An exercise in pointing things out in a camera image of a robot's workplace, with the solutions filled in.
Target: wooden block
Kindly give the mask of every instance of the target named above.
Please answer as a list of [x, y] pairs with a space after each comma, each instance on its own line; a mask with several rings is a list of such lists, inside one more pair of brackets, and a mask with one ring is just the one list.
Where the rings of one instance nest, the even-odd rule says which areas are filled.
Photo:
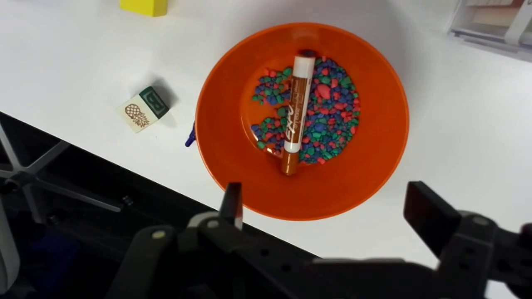
[[167, 0], [120, 0], [120, 8], [148, 16], [167, 13]]
[[118, 114], [135, 133], [152, 125], [168, 110], [168, 106], [151, 86], [117, 108]]

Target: white table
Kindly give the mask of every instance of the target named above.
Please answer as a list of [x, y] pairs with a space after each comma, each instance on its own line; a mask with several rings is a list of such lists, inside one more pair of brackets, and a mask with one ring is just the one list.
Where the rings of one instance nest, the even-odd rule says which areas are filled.
[[[458, 209], [505, 229], [532, 216], [532, 64], [444, 37], [454, 5], [170, 0], [169, 14], [152, 19], [119, 10], [118, 0], [4, 0], [0, 111], [218, 208], [222, 191], [196, 146], [184, 146], [209, 71], [269, 26], [339, 26], [377, 47], [402, 79], [411, 129], [401, 164], [373, 198], [342, 215], [287, 222], [246, 210], [244, 219], [320, 256], [399, 256], [433, 267], [402, 218], [407, 181], [423, 180]], [[153, 82], [171, 91], [173, 107], [133, 134], [114, 109]], [[489, 295], [511, 296], [499, 284]]]

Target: orange marker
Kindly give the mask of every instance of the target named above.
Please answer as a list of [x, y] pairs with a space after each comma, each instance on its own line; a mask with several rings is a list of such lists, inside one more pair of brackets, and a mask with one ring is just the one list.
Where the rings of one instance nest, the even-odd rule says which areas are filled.
[[297, 172], [301, 137], [305, 125], [306, 107], [309, 103], [310, 84], [314, 72], [315, 57], [298, 55], [294, 59], [292, 92], [288, 106], [285, 131], [285, 152], [282, 155], [281, 171], [291, 176]]

